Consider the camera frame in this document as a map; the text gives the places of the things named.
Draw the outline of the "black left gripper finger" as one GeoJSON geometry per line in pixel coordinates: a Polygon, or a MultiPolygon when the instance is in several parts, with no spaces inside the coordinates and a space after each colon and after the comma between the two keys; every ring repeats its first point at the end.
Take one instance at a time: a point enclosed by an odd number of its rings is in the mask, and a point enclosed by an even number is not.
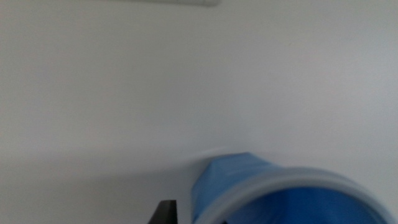
{"type": "Polygon", "coordinates": [[[160,201],[148,224],[177,224],[177,201],[160,201]]]}

